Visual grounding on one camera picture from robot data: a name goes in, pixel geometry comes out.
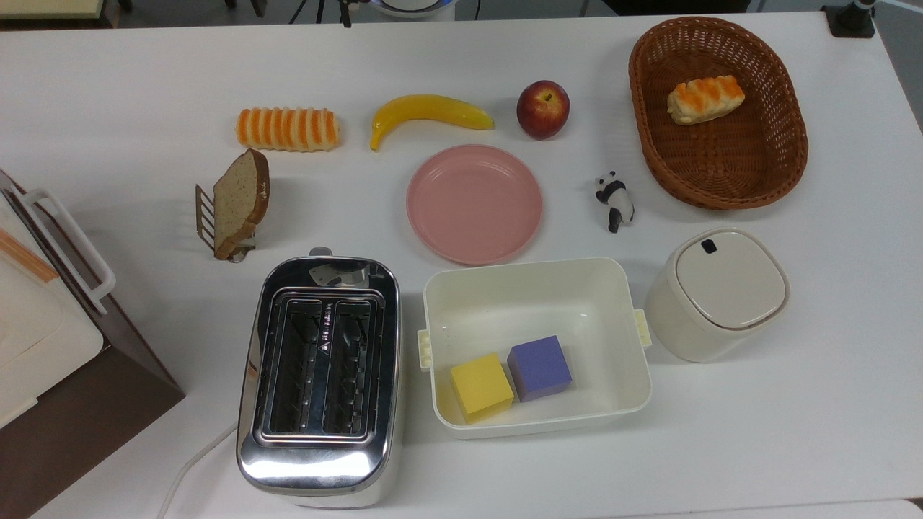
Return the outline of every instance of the canister lid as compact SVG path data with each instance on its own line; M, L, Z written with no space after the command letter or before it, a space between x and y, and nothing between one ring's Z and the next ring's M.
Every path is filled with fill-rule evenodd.
M784 274L766 249L736 231L717 231L677 257L677 280L704 318L745 330L772 317L785 303Z

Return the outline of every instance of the white handle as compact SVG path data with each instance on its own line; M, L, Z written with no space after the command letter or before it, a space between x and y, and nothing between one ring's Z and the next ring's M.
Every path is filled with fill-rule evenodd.
M429 342L429 330L416 333L416 345L420 350L420 369L429 371L433 367L433 346Z
M641 339L641 346L646 348L653 342L651 341L651 329L647 326L647 316L644 310L635 310L635 326L638 327L638 337Z
M83 291L84 295L90 300L92 305L101 313L105 314L106 309L102 306L102 299L106 297L113 288L115 288L115 275L112 272L112 269L109 268L109 265L102 259L99 251L96 250L96 247L90 243L90 240L87 238L87 235L83 233L83 230L77 225L77 222L74 221L74 217L67 212L67 209L61 204L58 199L44 189L33 189L32 191L26 193L25 195L19 195L16 193L19 202L25 208L26 213L35 222L35 225L38 227L39 231L44 235L45 240L51 244L52 249L57 254L57 257L61 259L64 263L67 270L71 273L71 276L77 281L77 285L80 287L80 290ZM67 235L74 242L74 247L80 252L80 254L87 260L87 263L90 265L90 269L98 275L101 279L100 283L95 287L90 289L90 286L87 284L86 280L80 276L77 272L77 269L74 268L73 263L70 262L70 259L67 258L67 255L61 250L58 246L58 243L52 238L51 233L48 232L48 229L45 227L44 223L39 220L38 215L35 213L35 210L32 208L32 205L37 204L41 200L48 200L54 212L51 212L52 216L61 225L61 229L64 230L65 235Z

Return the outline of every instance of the foam cube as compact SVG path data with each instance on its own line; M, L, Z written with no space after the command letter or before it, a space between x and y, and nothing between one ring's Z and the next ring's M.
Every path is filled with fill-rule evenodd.
M513 346L507 357L520 402L562 392L570 385L570 369L557 336Z
M513 403L513 390L496 353L452 368L451 376L466 424L502 413Z

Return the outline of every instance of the brown wicker basket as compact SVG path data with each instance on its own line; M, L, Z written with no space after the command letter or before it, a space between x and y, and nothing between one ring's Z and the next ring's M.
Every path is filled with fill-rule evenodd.
M733 75L746 100L729 115L680 126L666 112L678 83ZM629 61L631 99L644 159L668 193L706 209L771 204L795 187L808 134L779 56L719 18L668 20L638 40Z

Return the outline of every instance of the toaster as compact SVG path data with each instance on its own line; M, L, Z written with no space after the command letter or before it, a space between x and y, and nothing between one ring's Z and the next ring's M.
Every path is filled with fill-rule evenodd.
M365 507L393 486L402 444L398 285L376 261L315 253L263 284L237 464L295 504Z

